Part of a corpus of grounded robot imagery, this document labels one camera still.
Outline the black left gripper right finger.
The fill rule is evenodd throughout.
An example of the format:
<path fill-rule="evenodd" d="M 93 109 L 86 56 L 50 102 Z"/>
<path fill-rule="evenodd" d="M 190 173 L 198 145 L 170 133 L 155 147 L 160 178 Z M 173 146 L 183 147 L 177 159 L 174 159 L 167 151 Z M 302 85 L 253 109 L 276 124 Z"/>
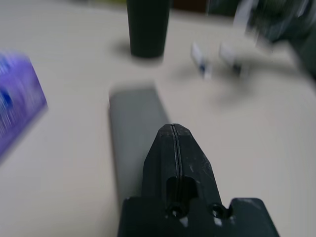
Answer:
<path fill-rule="evenodd" d="M 210 161 L 187 128 L 173 125 L 175 177 L 173 213 L 186 215 L 192 199 L 200 199 L 210 206 L 221 204 Z"/>

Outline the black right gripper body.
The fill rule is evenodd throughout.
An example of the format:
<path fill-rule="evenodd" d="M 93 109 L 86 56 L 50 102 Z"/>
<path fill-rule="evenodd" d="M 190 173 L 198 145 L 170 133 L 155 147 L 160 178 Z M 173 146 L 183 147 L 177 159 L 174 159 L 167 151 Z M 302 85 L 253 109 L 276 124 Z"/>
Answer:
<path fill-rule="evenodd" d="M 301 48 L 316 39 L 314 0 L 260 0 L 256 6 L 258 40 L 268 45 L 287 41 Z"/>

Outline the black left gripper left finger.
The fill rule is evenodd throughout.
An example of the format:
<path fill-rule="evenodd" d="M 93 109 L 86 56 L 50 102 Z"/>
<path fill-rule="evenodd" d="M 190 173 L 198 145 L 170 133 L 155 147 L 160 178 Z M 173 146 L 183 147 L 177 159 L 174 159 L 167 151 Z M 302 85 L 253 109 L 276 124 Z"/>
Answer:
<path fill-rule="evenodd" d="M 158 198 L 164 205 L 176 200 L 178 161 L 171 124 L 157 132 L 143 167 L 143 196 Z"/>

